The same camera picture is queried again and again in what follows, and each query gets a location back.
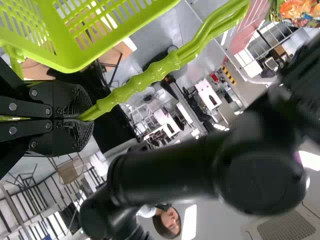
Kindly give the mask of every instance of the colorful artwork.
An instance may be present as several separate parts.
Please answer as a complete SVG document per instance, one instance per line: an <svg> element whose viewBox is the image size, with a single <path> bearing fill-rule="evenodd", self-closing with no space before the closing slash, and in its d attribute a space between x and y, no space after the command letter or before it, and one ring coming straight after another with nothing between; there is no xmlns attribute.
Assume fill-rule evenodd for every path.
<svg viewBox="0 0 320 240"><path fill-rule="evenodd" d="M320 0L273 0L268 20L296 28L319 28Z"/></svg>

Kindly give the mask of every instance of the lime green plastic basket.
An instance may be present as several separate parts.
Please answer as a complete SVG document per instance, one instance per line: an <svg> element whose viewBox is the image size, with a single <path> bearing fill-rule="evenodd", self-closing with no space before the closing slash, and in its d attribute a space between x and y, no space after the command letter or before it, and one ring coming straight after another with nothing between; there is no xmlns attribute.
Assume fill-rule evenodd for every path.
<svg viewBox="0 0 320 240"><path fill-rule="evenodd" d="M0 46L63 73L96 60L179 0L0 0Z"/></svg>

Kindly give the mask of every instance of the person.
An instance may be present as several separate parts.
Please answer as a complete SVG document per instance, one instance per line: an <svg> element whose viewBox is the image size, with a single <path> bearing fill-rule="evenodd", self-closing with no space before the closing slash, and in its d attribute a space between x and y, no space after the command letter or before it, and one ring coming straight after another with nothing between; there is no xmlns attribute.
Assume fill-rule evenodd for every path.
<svg viewBox="0 0 320 240"><path fill-rule="evenodd" d="M152 218L155 230L165 239L175 239L181 234L181 217L172 206L157 208L144 205L137 215L143 218Z"/></svg>

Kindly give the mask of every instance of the basket handle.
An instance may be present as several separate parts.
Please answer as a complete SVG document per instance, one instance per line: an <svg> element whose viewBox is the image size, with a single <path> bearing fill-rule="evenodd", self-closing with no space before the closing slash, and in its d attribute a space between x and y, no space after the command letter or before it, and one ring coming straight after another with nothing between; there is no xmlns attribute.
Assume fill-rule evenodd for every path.
<svg viewBox="0 0 320 240"><path fill-rule="evenodd" d="M128 101L133 94L143 92L150 84L161 81L169 73L179 70L180 63L175 51L170 52L164 59L151 63L143 73L130 78L127 84L115 88L110 95L97 100L96 105L80 115L78 119L89 122L110 112L117 104Z"/></svg>
<svg viewBox="0 0 320 240"><path fill-rule="evenodd" d="M133 76L127 84L115 88L110 95L96 101L96 105L85 111L78 119L84 122L93 121L110 112L117 104L125 103L133 94L144 91L150 84L161 81L167 74L179 70L196 58L209 41L240 23L248 12L250 2L250 0L231 0L211 13L190 43L171 51L161 61L153 62L145 72Z"/></svg>

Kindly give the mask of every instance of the ceiling light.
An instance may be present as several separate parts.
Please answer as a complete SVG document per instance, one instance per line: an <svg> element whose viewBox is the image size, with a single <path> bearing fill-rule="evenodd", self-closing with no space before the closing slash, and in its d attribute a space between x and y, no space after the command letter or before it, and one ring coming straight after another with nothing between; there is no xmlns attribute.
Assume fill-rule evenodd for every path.
<svg viewBox="0 0 320 240"><path fill-rule="evenodd" d="M192 205L185 210L181 240L192 240L196 237L197 205Z"/></svg>
<svg viewBox="0 0 320 240"><path fill-rule="evenodd" d="M305 168L320 171L320 156L307 151L299 151L302 165Z"/></svg>
<svg viewBox="0 0 320 240"><path fill-rule="evenodd" d="M221 46L225 45L225 43L226 43L228 31L229 31L229 30L227 30L227 31L225 31L225 32L223 33L222 40L221 40L221 43L220 43Z"/></svg>
<svg viewBox="0 0 320 240"><path fill-rule="evenodd" d="M310 186L310 177L306 180L306 189L309 189Z"/></svg>

